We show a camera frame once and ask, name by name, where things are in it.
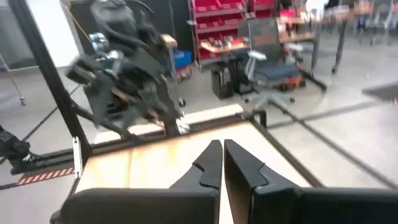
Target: chair seat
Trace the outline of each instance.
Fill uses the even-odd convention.
[[[269,82],[298,76],[300,76],[300,73],[296,65],[280,64],[256,67],[254,69],[254,78]]]

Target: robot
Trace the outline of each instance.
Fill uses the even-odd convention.
[[[145,4],[132,2],[153,14]],[[168,136],[186,131],[189,127],[180,122],[183,114],[168,93],[164,66],[167,47],[146,14],[140,11],[137,20],[123,0],[96,1],[91,13],[100,31],[91,35],[96,53],[76,58],[65,75],[83,86],[93,114],[73,102],[75,113],[131,139],[139,136],[130,134],[127,128],[142,118],[161,125]],[[121,128],[107,120],[107,105],[114,97],[127,105]],[[0,156],[18,170],[12,174],[39,166],[36,164],[44,160],[29,148],[28,142],[0,126]]]

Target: chair armrest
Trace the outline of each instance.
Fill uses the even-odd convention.
[[[284,46],[286,49],[289,50],[294,50],[297,52],[302,52],[304,50],[304,47],[302,44],[293,44],[293,43],[289,43],[289,44],[285,44]]]
[[[267,56],[263,53],[260,53],[256,50],[250,50],[248,52],[249,57],[257,59],[257,60],[267,60]]]

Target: warning stripe tape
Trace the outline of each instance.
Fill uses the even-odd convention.
[[[49,180],[49,179],[54,179],[57,177],[63,177],[63,176],[74,174],[74,173],[75,173],[75,168],[71,167],[71,168],[62,169],[62,170],[51,171],[46,174],[37,174],[32,177],[22,178],[21,180],[18,181],[18,186],[25,185],[25,184],[33,184],[33,183],[40,182],[43,180]]]

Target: blue bin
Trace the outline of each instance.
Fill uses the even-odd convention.
[[[180,70],[192,63],[192,53],[187,51],[174,51],[175,69]]]

